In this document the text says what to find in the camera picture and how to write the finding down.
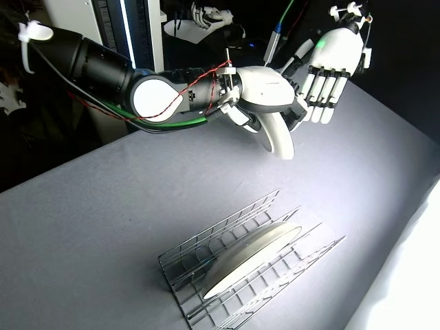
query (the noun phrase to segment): green cable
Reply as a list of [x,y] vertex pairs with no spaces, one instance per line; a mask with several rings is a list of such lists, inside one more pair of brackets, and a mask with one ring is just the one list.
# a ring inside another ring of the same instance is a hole
[[287,12],[289,11],[290,7],[292,6],[292,3],[294,2],[294,0],[290,0],[289,5],[287,6],[286,10],[284,11],[281,19],[280,19],[280,24],[283,22],[284,18],[286,17]]
[[[124,109],[121,109],[121,108],[115,106],[114,104],[104,102],[104,101],[102,101],[102,103],[107,105],[113,111],[119,113],[122,117],[125,117],[128,119],[135,117],[132,113],[129,113],[129,112],[125,111]],[[168,124],[150,124],[150,123],[146,123],[145,121],[143,121],[141,119],[135,119],[134,121],[141,122],[143,125],[146,125],[149,127],[184,127],[184,126],[188,126],[188,125],[192,125],[192,124],[199,124],[201,122],[206,122],[207,120],[205,117],[198,117],[198,118],[194,118],[194,119],[187,120],[184,122],[170,122]]]

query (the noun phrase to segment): plate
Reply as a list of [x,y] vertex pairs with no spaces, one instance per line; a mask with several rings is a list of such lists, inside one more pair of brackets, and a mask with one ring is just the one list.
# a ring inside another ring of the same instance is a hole
[[301,231],[295,223],[262,225],[232,244],[212,265],[203,282],[203,299],[209,299],[243,280],[271,261]]

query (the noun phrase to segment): table surface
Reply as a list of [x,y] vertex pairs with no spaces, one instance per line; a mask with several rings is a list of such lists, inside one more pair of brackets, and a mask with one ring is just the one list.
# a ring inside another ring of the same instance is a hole
[[0,329],[185,329],[157,256],[281,188],[346,240],[244,329],[342,329],[440,167],[438,146],[349,83],[275,159],[218,121],[131,134],[0,195]]

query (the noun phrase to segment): dish rack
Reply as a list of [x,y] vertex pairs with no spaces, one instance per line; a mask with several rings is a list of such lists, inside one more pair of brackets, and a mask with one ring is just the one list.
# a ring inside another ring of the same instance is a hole
[[204,300],[203,279],[222,251],[259,226],[288,221],[298,212],[299,207],[276,220],[270,217],[268,211],[279,192],[271,192],[159,256],[166,281],[190,329],[240,328],[345,238],[319,233],[323,223],[309,223],[307,227],[295,221],[302,232],[268,264],[222,294]]

